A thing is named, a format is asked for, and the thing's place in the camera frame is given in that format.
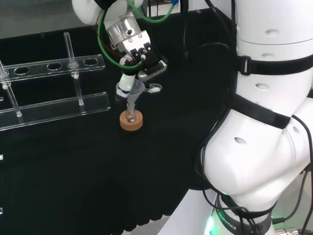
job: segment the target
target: metal connector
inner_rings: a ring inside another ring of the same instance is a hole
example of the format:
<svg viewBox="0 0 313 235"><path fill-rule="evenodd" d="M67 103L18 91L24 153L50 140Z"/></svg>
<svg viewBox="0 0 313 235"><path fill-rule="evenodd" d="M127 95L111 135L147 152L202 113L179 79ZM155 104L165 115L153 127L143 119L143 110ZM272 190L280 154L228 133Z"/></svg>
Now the metal connector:
<svg viewBox="0 0 313 235"><path fill-rule="evenodd" d="M296 228L279 229L275 231L276 235L299 235Z"/></svg>

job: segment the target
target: black strap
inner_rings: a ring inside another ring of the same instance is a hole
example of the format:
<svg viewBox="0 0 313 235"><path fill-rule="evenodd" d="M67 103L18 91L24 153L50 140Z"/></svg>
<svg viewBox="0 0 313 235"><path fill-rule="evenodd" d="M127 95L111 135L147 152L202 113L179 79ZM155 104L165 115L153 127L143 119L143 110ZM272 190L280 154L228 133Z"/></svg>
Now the black strap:
<svg viewBox="0 0 313 235"><path fill-rule="evenodd" d="M231 109L241 114L279 129L284 129L291 119L255 104L238 94L229 96L226 103Z"/></svg>
<svg viewBox="0 0 313 235"><path fill-rule="evenodd" d="M236 206L238 206L234 202L234 200L230 196L228 196L228 195L222 195L221 198L222 198L222 201L228 207L236 207ZM272 206L268 210L266 210L266 211L259 211L259 212L258 211L246 212L244 210L232 210L232 211L234 212L235 215L240 216L241 218L244 218L244 219L255 219L255 218L258 218L258 217L261 217L263 215L271 213L271 211L274 209L275 206L276 206L276 203L274 204L274 206Z"/></svg>
<svg viewBox="0 0 313 235"><path fill-rule="evenodd" d="M313 55L288 61L257 61L249 56L237 56L237 68L242 75L287 75L304 72L313 67Z"/></svg>

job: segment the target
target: silver metal cylinder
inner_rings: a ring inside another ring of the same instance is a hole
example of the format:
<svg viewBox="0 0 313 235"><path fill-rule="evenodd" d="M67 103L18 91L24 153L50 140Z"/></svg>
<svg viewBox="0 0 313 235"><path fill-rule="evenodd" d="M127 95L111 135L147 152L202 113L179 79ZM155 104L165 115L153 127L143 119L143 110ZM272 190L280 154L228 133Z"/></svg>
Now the silver metal cylinder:
<svg viewBox="0 0 313 235"><path fill-rule="evenodd" d="M140 33L141 30L135 17L128 17L113 24L110 28L107 29L107 32L112 46L117 47L120 42Z"/></svg>
<svg viewBox="0 0 313 235"><path fill-rule="evenodd" d="M276 235L299 235L296 228L279 229L275 231Z"/></svg>

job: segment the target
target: tan cork stand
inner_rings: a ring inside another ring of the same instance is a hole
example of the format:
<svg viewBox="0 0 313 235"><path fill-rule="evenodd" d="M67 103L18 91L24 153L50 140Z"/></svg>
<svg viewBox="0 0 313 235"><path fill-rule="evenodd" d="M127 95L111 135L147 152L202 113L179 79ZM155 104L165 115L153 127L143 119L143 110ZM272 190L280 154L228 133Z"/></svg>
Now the tan cork stand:
<svg viewBox="0 0 313 235"><path fill-rule="evenodd" d="M134 122L128 122L124 119L124 114L126 111L122 112L121 115L119 116L119 122L121 123L121 127L126 130L126 131L136 131L139 130L142 125L143 125L143 117L142 113L138 110L138 120Z"/></svg>

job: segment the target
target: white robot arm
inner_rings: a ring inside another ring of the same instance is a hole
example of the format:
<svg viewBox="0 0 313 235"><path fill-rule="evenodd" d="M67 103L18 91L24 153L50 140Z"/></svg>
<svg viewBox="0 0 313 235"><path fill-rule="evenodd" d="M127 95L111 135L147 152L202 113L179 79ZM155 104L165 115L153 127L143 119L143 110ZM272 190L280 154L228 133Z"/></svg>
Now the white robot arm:
<svg viewBox="0 0 313 235"><path fill-rule="evenodd" d="M121 58L121 65L131 64L133 61L144 61L142 71L139 71L138 78L145 83L164 72L167 64L164 59L153 49L149 35L146 30L141 31L133 14L132 8L126 0L72 0L73 8L78 18L85 24L97 24L102 12L98 5L101 2L113 2L109 9L105 9L104 25L109 35L112 49L118 50L126 55ZM142 5L143 0L135 0L136 8ZM133 87L135 71L123 70L116 94L120 98L127 98Z"/></svg>
<svg viewBox="0 0 313 235"><path fill-rule="evenodd" d="M294 61L290 66L296 66L313 55L313 1L236 0L236 11L237 52L247 58L236 94L278 115L299 117L313 133L313 99L306 98L313 68L285 75L274 74L276 67L272 75L249 73L248 68L250 60L259 65ZM306 130L294 118L281 129L231 109L206 146L205 175L236 205L264 212L310 163L310 148ZM217 201L229 207L221 197ZM239 234L240 218L232 210L215 210L213 217L216 230L211 234ZM270 213L254 221L260 234L275 234ZM246 219L244 224L243 234L250 234Z"/></svg>

